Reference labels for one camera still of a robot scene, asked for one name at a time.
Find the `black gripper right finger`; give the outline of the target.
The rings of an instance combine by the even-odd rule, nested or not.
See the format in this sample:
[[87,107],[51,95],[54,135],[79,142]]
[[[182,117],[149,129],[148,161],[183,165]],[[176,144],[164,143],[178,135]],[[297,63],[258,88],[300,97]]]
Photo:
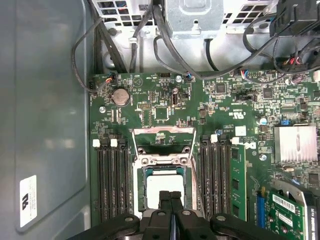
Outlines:
[[281,240],[283,237],[254,224],[218,213],[206,220],[194,210],[185,209],[181,193],[170,193],[178,240]]

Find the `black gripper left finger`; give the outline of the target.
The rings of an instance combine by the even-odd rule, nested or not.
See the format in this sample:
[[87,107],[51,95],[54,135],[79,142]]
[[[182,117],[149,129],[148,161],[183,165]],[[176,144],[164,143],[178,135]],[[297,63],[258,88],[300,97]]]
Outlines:
[[159,193],[159,209],[141,219],[123,213],[106,220],[70,240],[170,240],[172,238],[172,201],[169,191]]

